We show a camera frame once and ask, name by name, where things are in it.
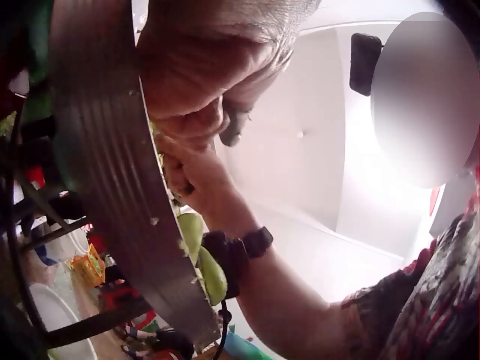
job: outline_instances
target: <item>hand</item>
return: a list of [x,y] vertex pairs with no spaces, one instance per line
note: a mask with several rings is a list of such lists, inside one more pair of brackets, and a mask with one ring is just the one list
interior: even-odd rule
[[[300,23],[318,4],[150,1],[137,49],[145,102],[158,130],[202,147],[230,119],[232,125],[237,118],[245,123],[260,94],[288,65]],[[235,137],[241,127],[226,133]]]
[[156,145],[169,188],[202,215],[210,231],[241,238],[261,228],[210,147],[195,151],[163,135],[157,135]]

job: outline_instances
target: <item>wrist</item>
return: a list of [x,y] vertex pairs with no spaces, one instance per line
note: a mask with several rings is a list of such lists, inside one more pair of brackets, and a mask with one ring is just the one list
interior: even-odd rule
[[223,194],[218,203],[222,206],[216,209],[216,214],[204,216],[210,231],[220,230],[231,239],[241,239],[262,228],[239,192],[233,190]]

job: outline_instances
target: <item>white bowl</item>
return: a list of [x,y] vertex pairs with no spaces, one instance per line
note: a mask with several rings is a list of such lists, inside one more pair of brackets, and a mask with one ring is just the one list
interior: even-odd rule
[[[78,322],[77,317],[58,294],[43,284],[30,286],[33,300],[48,331]],[[58,360],[97,360],[90,339],[68,344],[52,350]]]

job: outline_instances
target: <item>forearm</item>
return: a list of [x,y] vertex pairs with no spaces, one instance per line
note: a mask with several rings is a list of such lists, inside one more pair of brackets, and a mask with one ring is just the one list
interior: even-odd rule
[[237,299],[255,334],[284,358],[336,358],[332,357],[336,353],[335,344],[339,344],[340,324],[332,321],[336,312],[275,249],[251,261],[240,282]]

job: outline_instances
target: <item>orange basket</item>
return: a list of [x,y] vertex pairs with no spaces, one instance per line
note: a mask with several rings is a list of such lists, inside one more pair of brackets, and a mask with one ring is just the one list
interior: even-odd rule
[[[91,257],[98,263],[94,265]],[[71,262],[73,272],[83,281],[87,288],[94,288],[105,282],[105,263],[98,256],[95,246],[90,244],[88,252],[84,256],[75,256]]]

